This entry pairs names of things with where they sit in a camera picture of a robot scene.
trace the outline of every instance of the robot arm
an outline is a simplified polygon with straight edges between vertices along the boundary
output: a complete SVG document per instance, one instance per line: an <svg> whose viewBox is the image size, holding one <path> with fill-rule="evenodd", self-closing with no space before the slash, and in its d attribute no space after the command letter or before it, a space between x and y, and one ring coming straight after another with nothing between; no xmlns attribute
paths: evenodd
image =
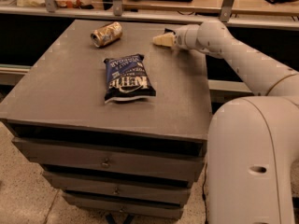
<svg viewBox="0 0 299 224"><path fill-rule="evenodd" d="M290 171L299 158L298 72L235 39L220 21L182 26L172 41L167 45L223 58L262 96L235 99L211 121L209 223L294 224Z"/></svg>
<svg viewBox="0 0 299 224"><path fill-rule="evenodd" d="M235 39L220 21L180 27L176 30L175 44L181 49L196 49L223 58L255 95L269 95L280 82L284 82L283 86L289 84L289 78L299 84L297 71ZM288 89L299 94L299 86L294 91L292 83ZM286 87L277 95L289 95L285 90Z"/></svg>

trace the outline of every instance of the gray surface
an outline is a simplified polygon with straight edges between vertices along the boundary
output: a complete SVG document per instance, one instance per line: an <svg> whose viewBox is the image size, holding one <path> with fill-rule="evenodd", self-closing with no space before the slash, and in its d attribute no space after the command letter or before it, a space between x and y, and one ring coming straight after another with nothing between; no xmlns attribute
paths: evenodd
<svg viewBox="0 0 299 224"><path fill-rule="evenodd" d="M205 56L151 43L174 25L121 22L123 37L97 49L103 21L75 21L0 104L0 119L167 138L207 139L211 118ZM104 104L105 58L141 53L157 96Z"/></svg>

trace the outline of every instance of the gray cabinet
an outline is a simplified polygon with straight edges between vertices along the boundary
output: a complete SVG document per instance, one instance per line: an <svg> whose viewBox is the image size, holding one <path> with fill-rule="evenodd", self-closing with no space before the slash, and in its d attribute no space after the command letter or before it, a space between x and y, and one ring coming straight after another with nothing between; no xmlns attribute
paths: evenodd
<svg viewBox="0 0 299 224"><path fill-rule="evenodd" d="M0 119L69 203L180 218L206 154L205 56L154 46L172 24L121 22L123 37L97 49L90 33L104 24L74 21L0 104ZM156 97L105 104L103 60L136 53Z"/></svg>

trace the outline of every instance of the chip bag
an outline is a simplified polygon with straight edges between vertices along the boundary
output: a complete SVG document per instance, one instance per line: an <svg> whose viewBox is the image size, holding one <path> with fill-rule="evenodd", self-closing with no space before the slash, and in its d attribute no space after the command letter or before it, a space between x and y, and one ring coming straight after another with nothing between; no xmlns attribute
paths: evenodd
<svg viewBox="0 0 299 224"><path fill-rule="evenodd" d="M105 59L107 71L107 93L105 103L109 101L130 101L156 96L156 90L150 84L140 54Z"/></svg>

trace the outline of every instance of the drawer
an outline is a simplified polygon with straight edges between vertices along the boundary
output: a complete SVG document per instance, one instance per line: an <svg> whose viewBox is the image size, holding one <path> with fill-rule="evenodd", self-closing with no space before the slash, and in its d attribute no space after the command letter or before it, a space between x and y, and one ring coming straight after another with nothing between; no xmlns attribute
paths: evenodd
<svg viewBox="0 0 299 224"><path fill-rule="evenodd" d="M198 179L203 158L60 141L13 139L31 162L187 181Z"/></svg>
<svg viewBox="0 0 299 224"><path fill-rule="evenodd" d="M180 219L183 209L175 205L161 203L136 202L115 198L98 197L84 194L64 193L64 199L78 207L122 212L131 215L144 215Z"/></svg>
<svg viewBox="0 0 299 224"><path fill-rule="evenodd" d="M114 197L132 198L183 206L188 201L190 189L163 184L150 184L120 178L76 175L66 173L43 173L43 176L56 189L90 192Z"/></svg>

